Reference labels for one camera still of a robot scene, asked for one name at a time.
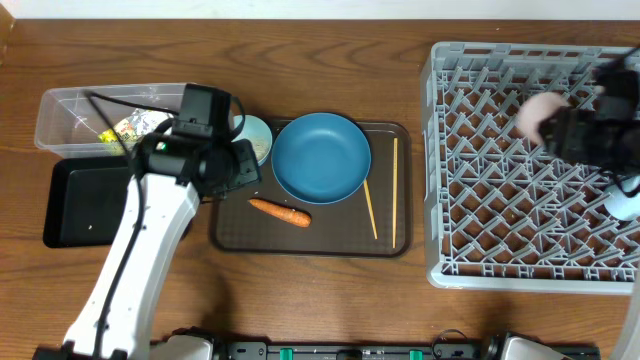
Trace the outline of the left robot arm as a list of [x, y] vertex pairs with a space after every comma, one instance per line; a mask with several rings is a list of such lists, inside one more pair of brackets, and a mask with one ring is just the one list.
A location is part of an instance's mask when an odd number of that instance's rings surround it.
[[111, 249], [60, 347], [36, 359], [216, 359], [214, 336], [188, 328], [153, 343], [159, 295], [178, 243], [202, 198], [260, 179], [248, 140], [150, 134], [127, 155], [133, 172]]

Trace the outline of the white tissue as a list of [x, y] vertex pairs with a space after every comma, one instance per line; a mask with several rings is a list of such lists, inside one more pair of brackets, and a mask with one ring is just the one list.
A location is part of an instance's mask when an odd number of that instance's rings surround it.
[[126, 120], [140, 137], [154, 131], [162, 122], [172, 117], [172, 114], [165, 112], [136, 109]]

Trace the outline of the light blue cup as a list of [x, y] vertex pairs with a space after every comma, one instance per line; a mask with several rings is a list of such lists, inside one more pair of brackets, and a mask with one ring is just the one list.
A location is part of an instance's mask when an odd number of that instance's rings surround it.
[[639, 217], [639, 194], [627, 197], [615, 184], [608, 186], [604, 193], [607, 195], [604, 207], [611, 216], [621, 221], [632, 221]]

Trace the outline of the yellow snack wrapper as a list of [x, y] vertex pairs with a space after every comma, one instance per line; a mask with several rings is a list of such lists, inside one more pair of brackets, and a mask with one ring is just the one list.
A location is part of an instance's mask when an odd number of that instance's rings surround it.
[[102, 143], [117, 143], [121, 139], [125, 143], [134, 143], [138, 140], [139, 135], [136, 133], [134, 126], [129, 120], [123, 119], [98, 135], [98, 139]]

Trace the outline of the pink cup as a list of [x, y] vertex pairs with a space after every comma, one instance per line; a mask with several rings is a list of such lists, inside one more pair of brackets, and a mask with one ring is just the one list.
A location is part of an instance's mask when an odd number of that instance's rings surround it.
[[532, 96], [525, 101], [516, 117], [516, 127], [521, 135], [536, 145], [543, 144], [539, 133], [541, 123], [555, 114], [561, 107], [568, 107], [569, 103], [559, 94], [545, 92]]

